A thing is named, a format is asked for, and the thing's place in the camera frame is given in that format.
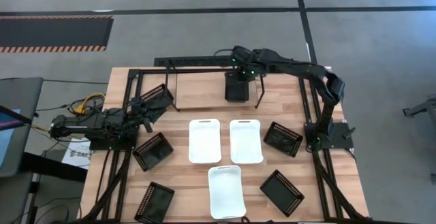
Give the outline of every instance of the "black wire basket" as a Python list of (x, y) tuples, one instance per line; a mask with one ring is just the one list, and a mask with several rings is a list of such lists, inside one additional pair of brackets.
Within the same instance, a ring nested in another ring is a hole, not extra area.
[(304, 195), (283, 175), (275, 170), (260, 186), (260, 190), (286, 216), (290, 215), (301, 204)]
[(150, 140), (134, 150), (133, 155), (142, 170), (147, 171), (164, 160), (173, 149), (162, 133), (158, 133)]
[(150, 182), (134, 219), (141, 223), (162, 223), (173, 195), (174, 190)]
[(283, 125), (272, 122), (268, 132), (266, 132), (264, 142), (286, 155), (295, 157), (302, 139), (302, 135), (293, 132)]

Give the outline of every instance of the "wooden tabletop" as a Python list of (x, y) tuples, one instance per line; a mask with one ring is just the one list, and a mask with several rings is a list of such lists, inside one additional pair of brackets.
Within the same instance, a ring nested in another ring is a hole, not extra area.
[[(158, 69), (159, 67), (141, 67), (141, 69)], [(123, 102), (127, 72), (129, 68), (116, 67), (112, 69), (105, 108), (120, 108)], [(165, 82), (163, 74), (147, 74), (142, 84), (141, 93), (155, 88)], [(264, 79), (265, 96), (258, 109), (254, 107), (202, 108), (177, 112), (168, 106), (167, 112), (153, 125), (153, 133), (147, 133), (140, 128), (138, 145), (146, 142), (159, 132), (162, 132), (174, 152), (153, 169), (143, 172), (132, 157), (130, 161), (128, 180), (123, 205), (121, 221), (134, 221), (135, 213), (146, 193), (151, 181), (175, 190), (174, 198), (166, 213), (165, 222), (188, 221), (216, 221), (211, 217), (208, 190), (208, 170), (217, 165), (232, 165), (230, 159), (230, 131), (229, 124), (234, 119), (257, 119), (260, 121), (260, 135), (263, 138), (270, 124), (277, 122), (300, 135), (304, 135), (303, 125), (306, 122), (302, 108), (302, 98), (298, 79), (285, 74), (268, 74)], [(256, 82), (258, 95), (260, 83)], [(171, 74), (168, 88), (171, 93), (176, 92), (176, 74)], [(312, 118), (315, 118), (309, 84), (306, 82), (307, 95)], [(337, 105), (333, 117), (336, 121), (344, 119), (342, 107)], [(193, 119), (216, 118), (221, 123), (221, 155), (219, 163), (199, 165), (188, 160), (189, 122)], [(361, 214), (368, 216), (367, 205), (364, 200), (362, 186), (356, 167), (351, 156), (341, 149), (330, 150), (337, 184), (349, 202)], [(300, 146), (295, 158), (284, 155), (278, 150), (262, 142), (263, 162), (254, 165), (239, 165), (242, 169), (242, 184), (246, 216), (251, 221), (322, 221), (322, 209), (315, 168), (311, 154), (305, 151), (305, 141)], [(95, 202), (95, 195), (102, 172), (106, 151), (97, 151), (92, 155), (87, 181), (85, 182), (81, 206), (84, 214), (88, 213)], [(102, 190), (107, 185), (110, 160), (106, 165)], [(272, 174), (279, 170), (289, 179), (305, 199), (295, 212), (286, 218), (277, 207), (260, 191), (260, 185)], [(327, 189), (330, 215), (334, 214), (334, 207), (330, 190)], [(112, 195), (109, 217), (114, 216), (115, 202), (118, 189)]]

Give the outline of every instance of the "white plastic tray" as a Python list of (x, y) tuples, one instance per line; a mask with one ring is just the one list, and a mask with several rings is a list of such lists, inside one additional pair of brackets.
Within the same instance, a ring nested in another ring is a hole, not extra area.
[(243, 217), (243, 185), (239, 166), (212, 167), (208, 172), (211, 216), (214, 219)]
[(191, 163), (216, 163), (221, 160), (217, 119), (197, 119), (189, 123), (189, 160)]
[(234, 163), (260, 163), (264, 160), (260, 145), (260, 122), (230, 122), (230, 157)]

